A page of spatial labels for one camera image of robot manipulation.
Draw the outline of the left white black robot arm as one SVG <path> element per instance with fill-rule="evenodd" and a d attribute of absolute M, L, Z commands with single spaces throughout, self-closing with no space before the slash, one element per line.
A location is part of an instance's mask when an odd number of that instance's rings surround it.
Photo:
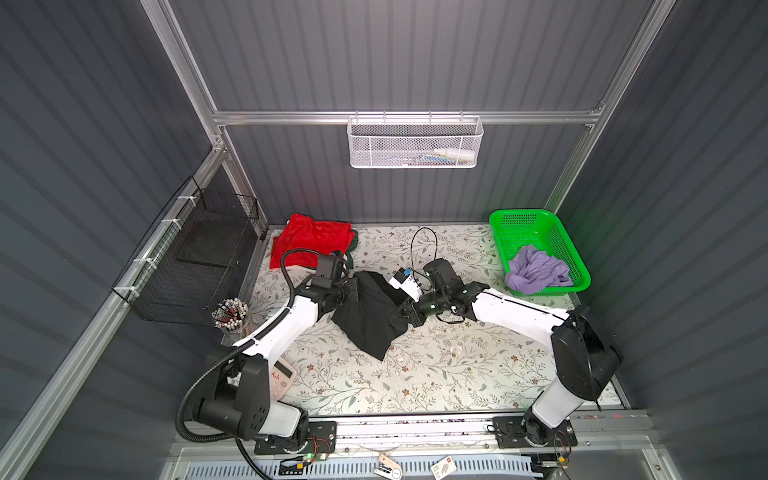
<path fill-rule="evenodd" d="M 317 257 L 314 273 L 299 287 L 285 265 L 297 253 Z M 305 445 L 308 414 L 271 397 L 271 370 L 288 347 L 324 315 L 358 300 L 358 280 L 349 274 L 340 251 L 321 254 L 307 248 L 291 249 L 282 255 L 280 270 L 289 288 L 287 302 L 214 360 L 184 394 L 175 418 L 183 439 L 213 443 L 272 437 L 291 450 Z"/>

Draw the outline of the black t shirt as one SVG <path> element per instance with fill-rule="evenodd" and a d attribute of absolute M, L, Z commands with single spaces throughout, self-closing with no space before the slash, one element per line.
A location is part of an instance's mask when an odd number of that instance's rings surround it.
<path fill-rule="evenodd" d="M 337 308 L 331 320 L 364 353 L 383 361 L 391 343 L 408 330 L 408 319 L 398 308 L 411 300 L 377 272 L 359 271 L 358 300 Z"/>

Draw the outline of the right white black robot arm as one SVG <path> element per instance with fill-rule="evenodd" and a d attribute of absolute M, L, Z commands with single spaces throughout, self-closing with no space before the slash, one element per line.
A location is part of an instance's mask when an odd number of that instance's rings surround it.
<path fill-rule="evenodd" d="M 431 290 L 423 292 L 411 269 L 399 269 L 389 284 L 406 299 L 391 314 L 417 327 L 430 316 L 451 313 L 464 320 L 505 327 L 551 352 L 556 378 L 526 410 L 520 426 L 534 447 L 556 441 L 570 415 L 583 403 L 597 404 L 623 357 L 589 319 L 589 308 L 571 310 L 516 299 L 481 282 L 465 283 L 443 258 L 429 262 L 425 277 Z"/>

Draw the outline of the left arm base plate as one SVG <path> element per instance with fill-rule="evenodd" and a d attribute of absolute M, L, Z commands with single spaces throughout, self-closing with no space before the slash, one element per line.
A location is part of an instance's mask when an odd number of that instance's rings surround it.
<path fill-rule="evenodd" d="M 300 424 L 298 432 L 290 438 L 269 436 L 257 439 L 255 455 L 331 454 L 336 450 L 338 423 L 309 421 Z"/>

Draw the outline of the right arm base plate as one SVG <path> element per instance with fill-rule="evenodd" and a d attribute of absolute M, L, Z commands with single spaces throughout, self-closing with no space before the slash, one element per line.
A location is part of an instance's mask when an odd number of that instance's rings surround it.
<path fill-rule="evenodd" d="M 575 431 L 568 419 L 557 428 L 548 427 L 534 416 L 497 416 L 486 427 L 494 436 L 497 445 L 504 449 L 526 447 L 563 447 L 570 449 L 578 445 Z"/>

